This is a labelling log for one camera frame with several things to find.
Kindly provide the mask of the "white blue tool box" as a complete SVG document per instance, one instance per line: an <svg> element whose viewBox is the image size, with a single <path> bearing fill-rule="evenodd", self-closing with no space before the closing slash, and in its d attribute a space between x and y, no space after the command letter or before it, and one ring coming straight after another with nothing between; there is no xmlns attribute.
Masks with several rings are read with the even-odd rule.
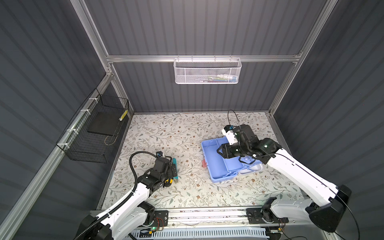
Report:
<svg viewBox="0 0 384 240"><path fill-rule="evenodd" d="M238 175L247 175L262 172L264 165L261 161L255 161L249 165L254 159L251 157L242 157L241 163L239 157L225 159L217 153L217 149L222 144L227 144L226 137L202 141L201 146L204 159L213 183L231 180Z"/></svg>

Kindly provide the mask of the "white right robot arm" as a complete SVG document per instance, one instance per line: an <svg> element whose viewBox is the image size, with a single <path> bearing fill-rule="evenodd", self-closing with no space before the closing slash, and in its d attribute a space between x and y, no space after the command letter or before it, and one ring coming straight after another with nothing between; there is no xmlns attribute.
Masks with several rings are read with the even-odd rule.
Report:
<svg viewBox="0 0 384 240"><path fill-rule="evenodd" d="M312 172L270 138L259 140L248 125L226 125L222 130L228 142L217 152L225 159L251 157L276 169L309 197L304 201L279 201L270 197L261 208L266 223L293 218L311 221L323 231L334 233L341 222L352 194L345 185L337 186Z"/></svg>

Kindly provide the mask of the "teal handle tool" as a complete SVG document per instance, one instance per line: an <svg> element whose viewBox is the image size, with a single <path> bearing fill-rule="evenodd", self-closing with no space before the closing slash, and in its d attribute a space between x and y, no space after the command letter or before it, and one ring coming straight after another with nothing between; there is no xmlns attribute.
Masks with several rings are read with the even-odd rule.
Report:
<svg viewBox="0 0 384 240"><path fill-rule="evenodd" d="M178 169L177 169L177 160L175 158L173 158L172 174L173 174L173 182L177 183L179 181L179 177L178 177Z"/></svg>

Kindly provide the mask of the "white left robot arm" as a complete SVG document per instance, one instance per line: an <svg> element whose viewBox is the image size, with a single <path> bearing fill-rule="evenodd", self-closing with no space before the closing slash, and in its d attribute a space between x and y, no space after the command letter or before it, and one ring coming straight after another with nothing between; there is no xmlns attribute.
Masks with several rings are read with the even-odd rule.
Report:
<svg viewBox="0 0 384 240"><path fill-rule="evenodd" d="M146 200L158 189L171 186L177 177L176 159L157 155L155 165L143 175L133 173L134 187L112 207L95 217L86 216L76 240L122 240L137 227L153 223L155 207Z"/></svg>

